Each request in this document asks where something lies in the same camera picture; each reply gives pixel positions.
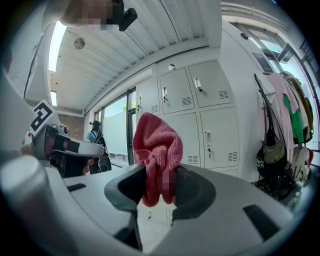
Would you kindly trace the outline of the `khaki shoulder bag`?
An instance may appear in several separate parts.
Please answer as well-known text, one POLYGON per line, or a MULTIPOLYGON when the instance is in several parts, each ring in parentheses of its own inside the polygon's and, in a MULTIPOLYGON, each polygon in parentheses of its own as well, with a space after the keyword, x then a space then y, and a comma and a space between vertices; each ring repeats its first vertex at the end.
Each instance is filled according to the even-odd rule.
POLYGON ((262 152, 266 164, 276 164, 287 159, 286 146, 282 139, 278 140, 273 146, 264 145, 262 152))

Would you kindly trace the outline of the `white cartoon print shirt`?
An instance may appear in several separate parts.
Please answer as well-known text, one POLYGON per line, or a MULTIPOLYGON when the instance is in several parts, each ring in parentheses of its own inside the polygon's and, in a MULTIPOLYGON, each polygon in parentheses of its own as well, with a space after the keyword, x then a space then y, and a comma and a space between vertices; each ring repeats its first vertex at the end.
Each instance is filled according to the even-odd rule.
POLYGON ((18 151, 35 113, 16 92, 5 70, 0 71, 0 155, 18 151))

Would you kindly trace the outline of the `pink microfibre cloth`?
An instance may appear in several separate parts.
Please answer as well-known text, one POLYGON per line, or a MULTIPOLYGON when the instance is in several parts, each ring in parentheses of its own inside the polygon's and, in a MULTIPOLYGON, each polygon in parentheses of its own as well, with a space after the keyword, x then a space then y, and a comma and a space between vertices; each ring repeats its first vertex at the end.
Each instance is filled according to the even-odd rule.
POLYGON ((151 208, 160 197, 172 204, 176 195, 176 168, 183 158, 179 134, 158 116, 145 112, 133 137, 134 163, 145 165, 142 203, 151 208))

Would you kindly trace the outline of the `grey metal lockers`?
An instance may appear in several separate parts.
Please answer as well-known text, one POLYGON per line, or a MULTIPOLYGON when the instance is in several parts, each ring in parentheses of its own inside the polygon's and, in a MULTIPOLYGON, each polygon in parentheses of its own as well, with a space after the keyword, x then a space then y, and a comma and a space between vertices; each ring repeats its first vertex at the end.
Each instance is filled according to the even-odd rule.
POLYGON ((238 176, 236 110, 230 84, 216 59, 171 70, 139 84, 136 102, 141 106, 139 111, 136 106, 138 117, 152 113, 178 133, 183 144, 183 164, 238 176))

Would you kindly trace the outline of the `green garment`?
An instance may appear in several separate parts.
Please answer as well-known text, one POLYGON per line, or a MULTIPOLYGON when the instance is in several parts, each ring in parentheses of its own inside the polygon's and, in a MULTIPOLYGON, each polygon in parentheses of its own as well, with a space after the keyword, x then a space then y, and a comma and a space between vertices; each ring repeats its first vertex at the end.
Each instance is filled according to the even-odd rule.
POLYGON ((304 142, 304 134, 300 110, 298 109, 295 113, 293 113, 290 100, 286 94, 283 95, 283 102, 288 108, 294 143, 302 144, 304 142))

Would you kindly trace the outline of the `black printed bag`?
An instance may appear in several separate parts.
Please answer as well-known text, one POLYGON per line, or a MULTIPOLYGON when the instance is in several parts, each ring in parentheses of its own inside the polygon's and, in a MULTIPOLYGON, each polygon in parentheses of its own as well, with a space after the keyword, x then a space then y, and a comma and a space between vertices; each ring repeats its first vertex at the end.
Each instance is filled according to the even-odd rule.
POLYGON ((256 155, 257 171, 260 176, 267 178, 270 176, 269 169, 265 166, 263 146, 256 155))

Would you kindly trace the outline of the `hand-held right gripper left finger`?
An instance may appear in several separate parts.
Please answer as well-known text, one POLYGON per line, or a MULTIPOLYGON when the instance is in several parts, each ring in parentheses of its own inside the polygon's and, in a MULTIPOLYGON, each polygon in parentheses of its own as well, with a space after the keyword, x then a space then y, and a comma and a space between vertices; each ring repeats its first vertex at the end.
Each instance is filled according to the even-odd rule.
POLYGON ((137 205, 145 190, 143 164, 63 179, 45 170, 55 215, 78 251, 142 251, 137 205))

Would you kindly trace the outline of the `frosted glass window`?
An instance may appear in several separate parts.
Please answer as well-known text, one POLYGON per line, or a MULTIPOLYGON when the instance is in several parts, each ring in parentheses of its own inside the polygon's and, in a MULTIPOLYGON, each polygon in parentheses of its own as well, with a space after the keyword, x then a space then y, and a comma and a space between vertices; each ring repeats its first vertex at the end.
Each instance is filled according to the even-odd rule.
POLYGON ((129 89, 100 110, 94 119, 101 124, 101 132, 113 170, 134 163, 133 136, 136 132, 136 89, 129 89))

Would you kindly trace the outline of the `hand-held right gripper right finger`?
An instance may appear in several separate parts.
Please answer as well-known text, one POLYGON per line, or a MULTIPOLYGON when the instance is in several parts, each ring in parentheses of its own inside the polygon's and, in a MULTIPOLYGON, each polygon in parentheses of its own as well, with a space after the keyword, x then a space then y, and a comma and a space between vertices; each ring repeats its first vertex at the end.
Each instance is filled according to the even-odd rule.
POLYGON ((161 253, 273 253, 300 219, 240 178, 182 164, 161 253))

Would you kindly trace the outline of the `dark framed glass window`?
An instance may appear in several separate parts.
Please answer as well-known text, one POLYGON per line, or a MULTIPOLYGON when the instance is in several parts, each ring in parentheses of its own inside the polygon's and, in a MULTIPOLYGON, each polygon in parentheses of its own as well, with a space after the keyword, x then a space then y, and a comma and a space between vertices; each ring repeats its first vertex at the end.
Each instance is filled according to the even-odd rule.
POLYGON ((266 27, 232 22, 236 28, 247 34, 253 43, 265 50, 276 71, 288 71, 301 83, 301 89, 308 98, 313 112, 313 138, 310 144, 320 143, 320 89, 314 65, 317 63, 310 46, 303 41, 302 54, 294 49, 293 43, 280 33, 266 27))

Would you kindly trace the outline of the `pink garment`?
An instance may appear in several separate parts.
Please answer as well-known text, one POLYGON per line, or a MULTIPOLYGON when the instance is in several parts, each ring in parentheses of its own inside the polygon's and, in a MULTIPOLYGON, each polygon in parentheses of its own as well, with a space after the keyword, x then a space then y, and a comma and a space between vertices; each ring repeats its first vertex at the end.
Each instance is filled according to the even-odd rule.
POLYGON ((272 106, 275 107, 277 120, 283 134, 287 151, 287 160, 291 160, 294 150, 294 139, 290 111, 284 102, 285 96, 288 98, 289 106, 294 114, 299 109, 299 105, 287 81, 279 73, 272 73, 267 75, 266 78, 275 90, 275 99, 272 106))

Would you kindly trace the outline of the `mustard garment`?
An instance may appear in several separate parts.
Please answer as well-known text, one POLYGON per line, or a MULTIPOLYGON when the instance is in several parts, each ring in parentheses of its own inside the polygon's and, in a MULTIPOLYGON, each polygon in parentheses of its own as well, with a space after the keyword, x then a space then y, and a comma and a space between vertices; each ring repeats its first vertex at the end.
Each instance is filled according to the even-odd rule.
POLYGON ((306 120, 307 120, 307 126, 303 128, 304 143, 306 144, 313 139, 313 135, 314 135, 313 112, 312 112, 310 101, 305 96, 305 93, 303 92, 302 83, 299 80, 297 80, 297 84, 298 84, 297 93, 301 101, 302 109, 305 113, 306 120))

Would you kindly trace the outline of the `white cloth bag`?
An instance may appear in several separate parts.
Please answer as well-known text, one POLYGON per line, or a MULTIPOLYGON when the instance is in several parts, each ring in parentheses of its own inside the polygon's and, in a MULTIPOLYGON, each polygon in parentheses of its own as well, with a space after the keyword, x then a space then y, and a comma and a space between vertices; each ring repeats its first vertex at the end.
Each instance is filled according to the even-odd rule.
POLYGON ((291 162, 292 179, 295 182, 302 182, 310 178, 309 167, 310 152, 304 146, 296 146, 293 149, 291 162))

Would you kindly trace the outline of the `black wall sign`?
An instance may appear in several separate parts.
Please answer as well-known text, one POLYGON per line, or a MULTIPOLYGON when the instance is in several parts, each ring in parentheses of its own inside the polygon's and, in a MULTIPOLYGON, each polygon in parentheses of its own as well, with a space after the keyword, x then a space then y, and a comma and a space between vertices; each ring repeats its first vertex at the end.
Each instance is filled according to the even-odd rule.
POLYGON ((252 53, 265 73, 273 73, 272 67, 261 53, 252 53))

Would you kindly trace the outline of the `person's left hand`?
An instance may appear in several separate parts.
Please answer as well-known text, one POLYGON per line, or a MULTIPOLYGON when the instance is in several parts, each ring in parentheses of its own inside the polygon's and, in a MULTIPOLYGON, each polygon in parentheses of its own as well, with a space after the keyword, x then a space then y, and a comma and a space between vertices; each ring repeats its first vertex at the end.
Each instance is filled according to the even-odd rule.
POLYGON ((87 162, 87 164, 85 165, 85 167, 82 170, 82 175, 86 176, 87 174, 90 174, 90 166, 92 166, 94 164, 94 159, 90 158, 87 162))

